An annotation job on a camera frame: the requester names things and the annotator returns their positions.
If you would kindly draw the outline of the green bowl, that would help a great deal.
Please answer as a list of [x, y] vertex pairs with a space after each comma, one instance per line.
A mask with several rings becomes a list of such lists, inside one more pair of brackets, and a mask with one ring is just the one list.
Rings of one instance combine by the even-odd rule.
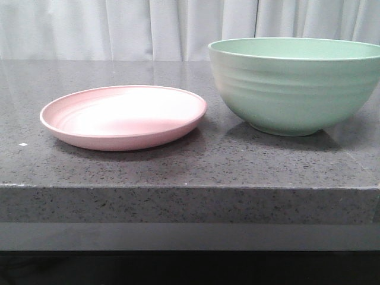
[[355, 114], [379, 83], [379, 46], [255, 37], [208, 47], [218, 92], [253, 128], [299, 137]]

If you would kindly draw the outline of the pink plate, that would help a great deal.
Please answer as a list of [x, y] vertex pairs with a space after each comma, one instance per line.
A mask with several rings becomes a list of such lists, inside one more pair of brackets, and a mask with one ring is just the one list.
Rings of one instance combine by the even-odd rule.
[[206, 110], [206, 101], [190, 91], [123, 85], [60, 97], [42, 109], [40, 121], [56, 138], [76, 147], [131, 151], [185, 136]]

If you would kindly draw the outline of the white curtain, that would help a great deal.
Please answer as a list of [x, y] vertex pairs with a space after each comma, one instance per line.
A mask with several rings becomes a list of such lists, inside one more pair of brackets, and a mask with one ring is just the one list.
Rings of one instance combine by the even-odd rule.
[[209, 43], [379, 43], [378, 1], [2, 1], [1, 58], [205, 61]]

